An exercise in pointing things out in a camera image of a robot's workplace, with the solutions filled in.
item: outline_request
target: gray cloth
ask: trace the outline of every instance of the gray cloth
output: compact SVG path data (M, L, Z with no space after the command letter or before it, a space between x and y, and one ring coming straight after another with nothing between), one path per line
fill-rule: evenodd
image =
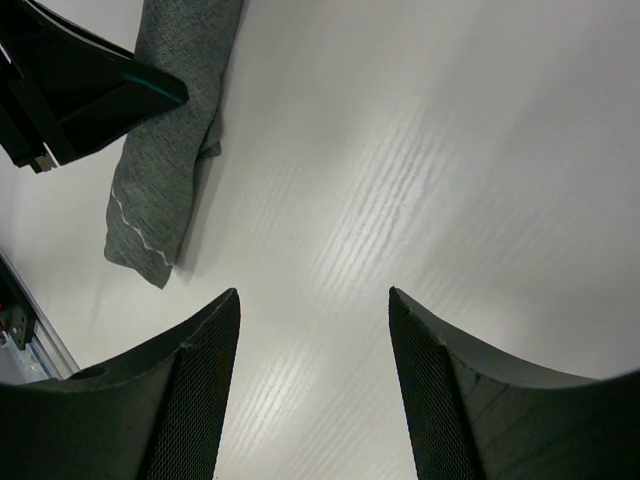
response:
M145 0L136 59L180 78L189 102L126 139L107 208L105 257L164 288L185 236L194 166L220 154L222 81L242 0Z

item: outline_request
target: gray towel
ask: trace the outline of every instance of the gray towel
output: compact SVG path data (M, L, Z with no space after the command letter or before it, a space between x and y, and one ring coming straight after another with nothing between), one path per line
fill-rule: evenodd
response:
M133 130L113 178L105 257L164 288L185 236L194 166L220 154L222 81L242 0L145 0L135 56L181 79L189 102Z

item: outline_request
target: white table surface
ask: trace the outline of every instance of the white table surface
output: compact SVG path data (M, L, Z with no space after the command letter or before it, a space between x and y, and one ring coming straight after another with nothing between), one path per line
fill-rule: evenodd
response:
M133 46L141 0L44 3ZM102 257L120 142L40 176L0 159L0 246L83 367L239 289L221 480L415 479L391 285L549 367L640 365L638 20L622 0L252 0L164 291Z

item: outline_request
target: black plastic part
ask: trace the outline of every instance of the black plastic part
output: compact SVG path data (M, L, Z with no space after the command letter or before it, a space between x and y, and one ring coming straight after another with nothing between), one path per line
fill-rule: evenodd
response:
M0 478L211 480L239 332L229 290L68 380L0 385Z
M640 372L526 362L392 289L389 325L418 478L640 478Z
M42 171L95 153L188 101L178 79L32 0L0 2L0 144Z
M11 270L0 258L0 322L18 349L33 339L38 316Z

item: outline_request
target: mesh texture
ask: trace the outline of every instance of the mesh texture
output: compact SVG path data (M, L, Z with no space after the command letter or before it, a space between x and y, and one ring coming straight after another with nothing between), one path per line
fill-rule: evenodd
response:
M393 297L389 317L418 478L484 478L445 347Z
M139 478L213 478L239 328L240 304L234 294L180 351Z

